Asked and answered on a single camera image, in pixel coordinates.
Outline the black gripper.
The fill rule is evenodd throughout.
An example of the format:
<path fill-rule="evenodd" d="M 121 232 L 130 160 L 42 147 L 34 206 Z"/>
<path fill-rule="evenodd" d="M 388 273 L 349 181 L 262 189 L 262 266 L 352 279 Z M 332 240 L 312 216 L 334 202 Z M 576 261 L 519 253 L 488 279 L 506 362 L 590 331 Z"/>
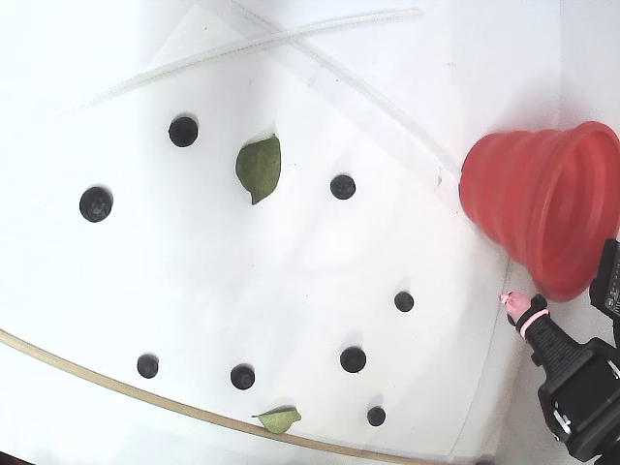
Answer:
<path fill-rule="evenodd" d="M 551 433 L 579 461 L 613 450 L 619 442 L 619 351 L 599 338 L 577 344 L 551 319 L 541 294 L 509 292 L 500 301 L 544 369 L 538 397 Z"/>

